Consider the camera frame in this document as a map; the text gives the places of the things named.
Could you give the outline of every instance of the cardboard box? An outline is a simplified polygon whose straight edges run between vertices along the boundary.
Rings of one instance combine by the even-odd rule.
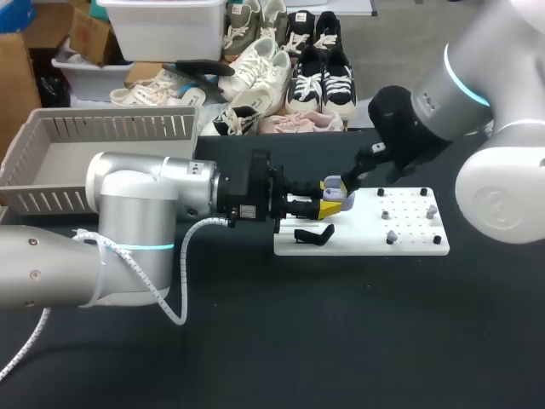
[[[80,4],[91,3],[89,0],[66,0],[66,2],[75,7],[79,6]]]
[[[74,9],[70,48],[97,66],[107,66],[121,57],[112,25],[89,15],[89,4]]]
[[[155,77],[162,68],[163,62],[135,62],[125,79],[125,87],[130,87],[136,81]]]
[[[72,23],[70,4],[35,4],[35,9],[36,19],[23,32],[0,35],[0,162],[30,113],[42,107],[35,74],[52,74],[51,58]]]

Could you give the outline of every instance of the white pegboard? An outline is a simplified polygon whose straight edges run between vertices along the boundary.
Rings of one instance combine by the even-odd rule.
[[[316,222],[288,216],[280,223],[280,233],[274,235],[274,252],[278,256],[445,256],[450,247],[440,211],[433,219],[426,218],[430,205],[437,206],[433,190],[421,196],[420,187],[362,188],[356,192],[351,210]],[[289,200],[303,198],[290,197]],[[383,211],[389,212],[387,220]],[[321,234],[330,224],[335,233],[324,246],[296,243],[297,228]],[[393,230],[398,240],[386,243]],[[435,236],[441,243],[433,242]]]

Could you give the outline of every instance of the black mat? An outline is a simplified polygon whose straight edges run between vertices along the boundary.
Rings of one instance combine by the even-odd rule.
[[[349,168],[375,138],[203,138],[197,155],[226,169],[268,147],[288,176],[310,179]],[[545,244],[494,242],[456,207],[456,173],[481,141],[399,183],[434,189],[448,256],[280,258],[271,224],[206,228],[190,249],[186,326],[157,306],[56,309],[0,384],[0,407],[543,408]],[[92,219],[48,228],[69,234],[67,222]],[[169,302],[178,308],[174,291]],[[37,318],[0,314],[0,362]]]

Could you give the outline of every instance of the gray plastic basket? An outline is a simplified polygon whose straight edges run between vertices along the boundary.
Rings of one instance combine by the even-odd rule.
[[[100,152],[192,158],[196,107],[33,111],[0,165],[0,196],[21,215],[92,213],[85,176]]]

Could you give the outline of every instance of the floor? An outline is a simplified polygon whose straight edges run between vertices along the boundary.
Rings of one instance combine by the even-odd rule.
[[[375,0],[376,17],[339,17],[359,99],[370,98],[386,85],[411,89],[484,2]]]

